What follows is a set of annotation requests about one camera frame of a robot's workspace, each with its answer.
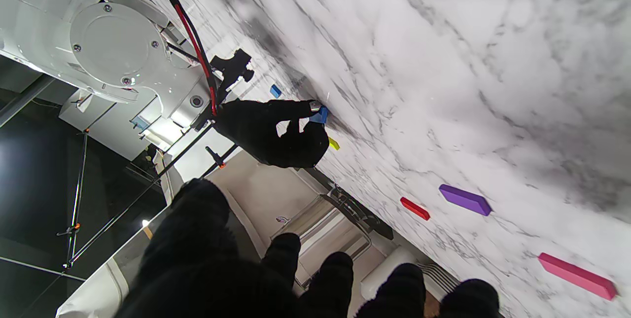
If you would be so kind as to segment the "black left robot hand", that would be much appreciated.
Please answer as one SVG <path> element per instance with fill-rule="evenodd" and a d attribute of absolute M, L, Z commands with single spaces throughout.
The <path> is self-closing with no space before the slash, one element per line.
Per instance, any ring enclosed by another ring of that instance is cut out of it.
<path fill-rule="evenodd" d="M 308 289 L 293 291 L 301 242 L 282 233 L 259 262 L 241 257 L 230 206 L 207 179 L 186 183 L 153 234 L 117 318 L 345 318 L 353 260 L 331 253 Z"/>

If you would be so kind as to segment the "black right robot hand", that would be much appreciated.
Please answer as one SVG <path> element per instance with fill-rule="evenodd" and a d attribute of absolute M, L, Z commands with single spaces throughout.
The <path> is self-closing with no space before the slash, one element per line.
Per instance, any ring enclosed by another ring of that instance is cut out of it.
<path fill-rule="evenodd" d="M 316 100 L 236 100 L 222 104 L 214 128 L 259 163 L 279 168 L 313 168 L 329 148 L 325 126 L 300 120 L 316 115 Z"/>

